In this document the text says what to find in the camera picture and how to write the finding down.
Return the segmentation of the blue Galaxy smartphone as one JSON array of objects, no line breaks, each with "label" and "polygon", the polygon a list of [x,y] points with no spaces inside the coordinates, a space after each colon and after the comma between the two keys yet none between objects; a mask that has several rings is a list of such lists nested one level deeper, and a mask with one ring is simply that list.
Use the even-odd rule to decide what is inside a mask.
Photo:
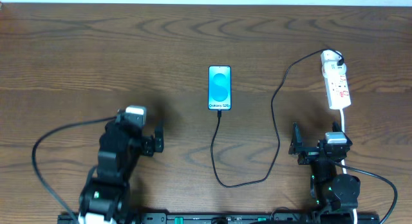
[{"label": "blue Galaxy smartphone", "polygon": [[208,85],[208,109],[209,110],[231,110],[231,67],[210,66]]}]

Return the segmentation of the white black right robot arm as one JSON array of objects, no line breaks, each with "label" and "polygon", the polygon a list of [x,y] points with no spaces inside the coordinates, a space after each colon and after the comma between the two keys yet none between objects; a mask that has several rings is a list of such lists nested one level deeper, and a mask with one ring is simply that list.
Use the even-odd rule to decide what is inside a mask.
[{"label": "white black right robot arm", "polygon": [[360,194],[360,180],[347,173],[339,174],[337,166],[347,157],[352,141],[334,122],[332,131],[325,133],[315,147],[303,143],[299,126],[294,123],[288,154],[296,155],[299,165],[311,168],[310,194],[317,202],[307,215],[311,223],[359,222],[356,211]]}]

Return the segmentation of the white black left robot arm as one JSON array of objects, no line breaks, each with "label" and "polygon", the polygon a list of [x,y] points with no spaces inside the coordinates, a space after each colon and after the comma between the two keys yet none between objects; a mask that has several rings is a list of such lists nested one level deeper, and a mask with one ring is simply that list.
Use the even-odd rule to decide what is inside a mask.
[{"label": "white black left robot arm", "polygon": [[129,179],[140,156],[152,157],[164,150],[161,124],[154,135],[142,134],[146,115],[144,106],[128,106],[106,124],[99,139],[97,175],[88,176],[79,197],[79,223],[141,222],[139,213],[129,207]]}]

